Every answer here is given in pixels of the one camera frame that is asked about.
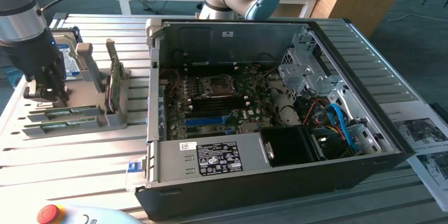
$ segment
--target floor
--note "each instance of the floor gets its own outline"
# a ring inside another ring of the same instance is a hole
[[[404,76],[412,87],[429,102],[437,102],[448,110],[448,22],[420,17],[390,22],[405,14],[417,14],[434,18],[448,18],[448,8],[442,8],[446,0],[396,0],[385,19],[370,37],[370,41],[386,60]],[[38,0],[40,6],[50,0]],[[193,15],[196,2],[148,2],[153,11],[162,15]],[[154,14],[142,10],[142,4],[133,1],[133,14]],[[66,0],[52,7],[45,18],[50,21],[56,12],[76,14],[120,14],[117,1]],[[0,113],[12,94],[12,88],[0,71]]]

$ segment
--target emergency stop button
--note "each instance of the emergency stop button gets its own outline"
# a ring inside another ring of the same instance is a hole
[[[46,205],[37,214],[37,222],[40,224],[52,224],[61,219],[64,213],[56,205]]]

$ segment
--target metal workbench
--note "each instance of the metal workbench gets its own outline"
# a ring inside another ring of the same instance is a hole
[[[132,192],[126,192],[129,159],[146,153],[149,54],[145,21],[150,16],[68,15],[50,27],[80,28],[93,44],[100,68],[109,67],[105,39],[116,41],[118,57],[130,68],[128,127],[82,136],[24,141],[21,124],[26,101],[24,81],[0,118],[0,198],[24,195],[64,203],[120,209],[148,221]],[[378,103],[418,99],[396,78],[381,56],[341,19],[317,20]],[[205,214],[182,221],[201,223],[446,223],[444,213],[408,164],[373,175],[350,190]]]

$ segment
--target white label sticker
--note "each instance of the white label sticker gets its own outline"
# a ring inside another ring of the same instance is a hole
[[[233,37],[233,32],[232,31],[224,31],[222,32],[222,37]]]
[[[196,150],[197,142],[180,143],[178,147],[181,151]]]
[[[78,74],[78,67],[76,64],[76,60],[70,57],[70,49],[68,44],[57,44],[58,51],[62,52],[64,55],[64,64],[65,64],[65,75],[66,80],[76,80],[80,78]]]

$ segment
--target table leg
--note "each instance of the table leg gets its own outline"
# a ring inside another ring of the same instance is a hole
[[[130,15],[130,0],[118,0],[120,2],[120,9],[121,9],[121,15]]]
[[[314,5],[317,0],[306,0],[306,3],[302,5],[301,12],[300,12],[300,18],[309,18],[310,13],[313,12]]]

